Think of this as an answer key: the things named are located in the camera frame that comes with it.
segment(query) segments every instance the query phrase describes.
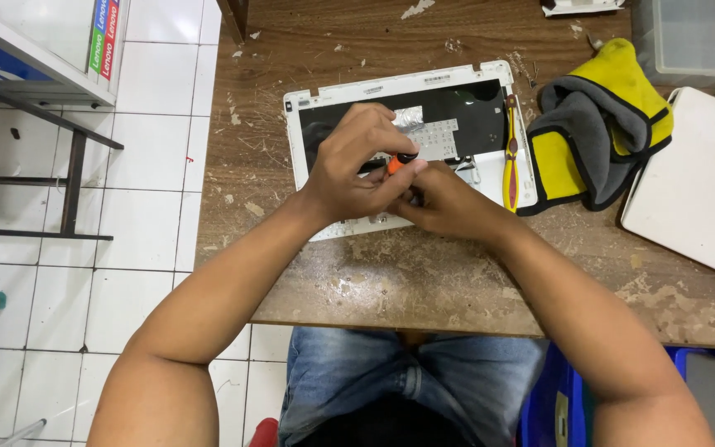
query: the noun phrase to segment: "white tile floor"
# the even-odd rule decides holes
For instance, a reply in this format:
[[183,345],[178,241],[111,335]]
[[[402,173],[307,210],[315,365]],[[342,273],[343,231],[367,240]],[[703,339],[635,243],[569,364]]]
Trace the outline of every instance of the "white tile floor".
[[[126,341],[192,271],[220,17],[216,0],[131,0],[114,110],[55,112],[126,150],[85,154],[77,231],[113,242],[0,237],[0,438],[48,420],[16,447],[84,446]],[[0,108],[0,175],[65,175],[69,149],[66,130]],[[64,192],[0,185],[0,228],[59,230]],[[248,325],[211,364],[223,447],[279,416],[290,335]]]

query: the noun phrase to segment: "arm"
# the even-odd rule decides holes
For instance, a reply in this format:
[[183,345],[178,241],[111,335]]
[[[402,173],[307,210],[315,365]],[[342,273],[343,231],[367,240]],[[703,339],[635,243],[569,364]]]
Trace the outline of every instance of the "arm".
[[427,166],[391,179],[357,172],[376,152],[418,151],[378,104],[352,107],[319,147],[305,187],[173,290],[129,340],[106,380],[90,447],[215,446],[208,363],[242,330],[297,252],[332,222],[377,214]]
[[598,398],[596,445],[715,445],[669,356],[621,299],[445,164],[430,163],[413,186],[424,206],[397,200],[391,211],[425,230],[481,241],[501,258]]

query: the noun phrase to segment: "scratched table surface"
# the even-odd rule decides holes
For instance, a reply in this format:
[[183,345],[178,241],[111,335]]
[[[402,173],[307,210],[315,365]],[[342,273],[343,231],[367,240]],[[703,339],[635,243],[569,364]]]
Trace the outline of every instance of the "scratched table surface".
[[[243,46],[223,29],[197,265],[294,191],[283,94],[502,58],[528,123],[540,87],[592,56],[587,30],[604,40],[631,32],[627,10],[546,19],[534,1],[465,0],[407,13],[414,3],[253,0]],[[526,221],[663,342],[715,346],[715,271],[622,230],[620,204],[603,212],[563,205]],[[496,259],[416,228],[309,243],[253,322],[543,335]]]

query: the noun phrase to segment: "white laptop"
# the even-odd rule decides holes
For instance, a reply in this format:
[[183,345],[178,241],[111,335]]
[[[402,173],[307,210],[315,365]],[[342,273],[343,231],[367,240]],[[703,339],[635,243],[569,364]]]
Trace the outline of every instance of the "white laptop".
[[715,98],[684,87],[670,102],[672,143],[636,178],[622,226],[715,269]]
[[[504,60],[411,75],[393,76],[352,84],[321,87],[319,94],[295,91],[283,97],[288,123],[288,143],[296,188],[305,185],[316,160],[319,144],[356,102],[378,102],[391,110],[421,107],[424,127],[408,134],[421,143],[419,158],[445,160],[469,185],[503,205],[504,150],[509,136],[509,113],[504,106],[512,93],[512,75]],[[518,206],[537,202],[528,139],[520,105],[515,113],[518,141]],[[387,164],[378,154],[361,174]],[[381,213],[345,220],[325,228],[311,240],[330,239],[410,225],[400,217]]]

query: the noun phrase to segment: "person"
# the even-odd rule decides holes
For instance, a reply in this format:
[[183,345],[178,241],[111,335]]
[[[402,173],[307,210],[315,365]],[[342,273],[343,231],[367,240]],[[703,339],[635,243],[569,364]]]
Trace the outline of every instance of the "person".
[[[710,447],[708,423],[667,353],[626,304],[445,163],[383,180],[378,152],[419,150],[391,110],[355,104],[319,147],[310,178],[271,216],[194,271],[131,337],[106,380],[88,447],[214,446],[208,364],[250,320],[303,245],[327,225],[388,209],[502,260],[549,338],[597,399],[593,443]],[[408,201],[413,188],[421,206]],[[541,350],[531,340],[294,328],[279,444],[510,446]]]

